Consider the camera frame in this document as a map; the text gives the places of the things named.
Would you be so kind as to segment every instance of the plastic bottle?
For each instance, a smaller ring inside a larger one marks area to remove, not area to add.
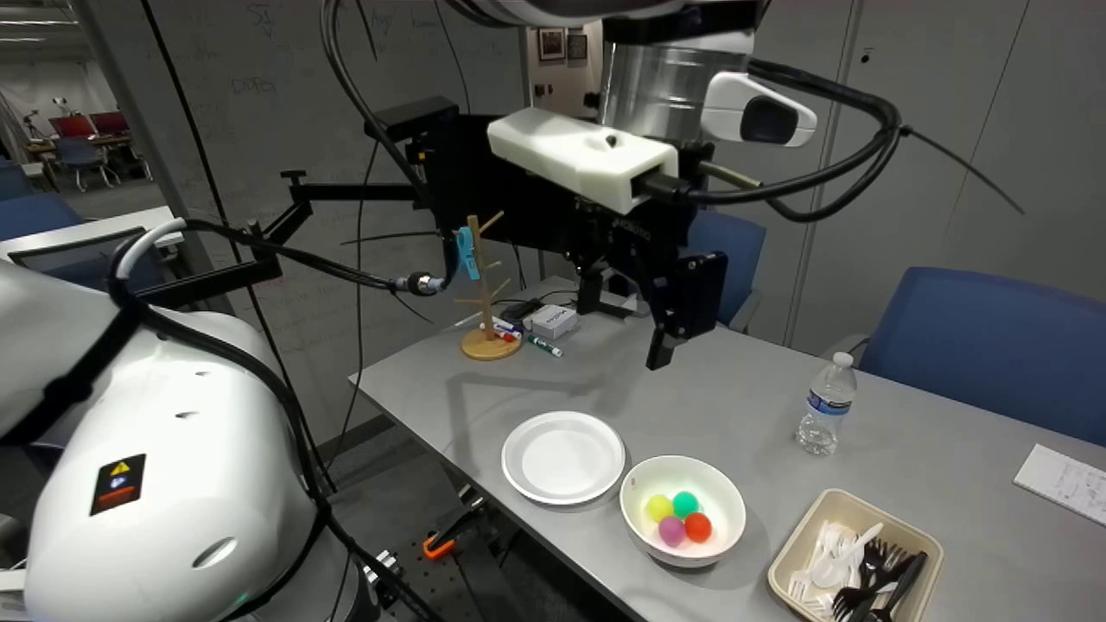
[[[852,354],[832,354],[830,366],[814,381],[807,395],[807,416],[799,423],[799,447],[808,455],[838,453],[844,418],[857,402],[857,375]]]

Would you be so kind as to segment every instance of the white robot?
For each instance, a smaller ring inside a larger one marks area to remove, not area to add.
[[[680,178],[680,141],[799,144],[817,133],[803,105],[746,75],[761,0],[451,0],[451,7],[476,23],[608,20],[615,46],[603,125],[517,111],[496,120],[486,141],[496,156],[615,216],[638,204],[643,172]],[[41,392],[74,371],[115,318],[118,305],[107,295],[0,264],[0,438],[29,433],[23,416]],[[168,318],[269,366],[262,338],[234,318]],[[23,584],[29,618],[234,618],[265,590],[277,590],[269,609],[249,615],[315,618],[308,609],[296,613],[296,581],[335,586],[347,577],[348,540],[320,530],[324,504],[308,486],[312,467],[280,410],[251,371],[138,325],[97,375],[92,392],[35,438],[62,447],[62,460],[35,508],[29,568],[0,573],[7,584]],[[364,590],[348,590],[339,613],[378,618],[357,593]]]

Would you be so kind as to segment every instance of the white paper sheet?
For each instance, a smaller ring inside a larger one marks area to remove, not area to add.
[[[1106,472],[1047,447],[1032,447],[1016,483],[1106,527]]]

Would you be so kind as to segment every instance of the pink ball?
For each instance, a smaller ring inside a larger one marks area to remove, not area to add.
[[[680,546],[680,544],[683,544],[683,527],[680,527],[680,517],[663,517],[663,521],[661,521],[661,540],[663,540],[666,546]]]

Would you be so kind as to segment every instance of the table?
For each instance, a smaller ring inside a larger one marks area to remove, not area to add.
[[[1106,467],[1104,447],[862,375],[841,453],[814,460],[793,428],[817,355],[717,328],[651,375],[651,320],[589,318],[560,360],[521,349],[475,364],[461,337],[365,366],[364,395],[638,618],[796,618],[767,568],[824,486],[847,486],[943,544],[932,622],[1106,618],[1106,530],[1013,483],[1032,441],[1092,467]],[[683,453],[728,472],[749,508],[735,551],[711,569],[666,569],[623,527],[618,490],[582,508],[514,493],[500,441],[560,408],[604,418],[629,462]]]

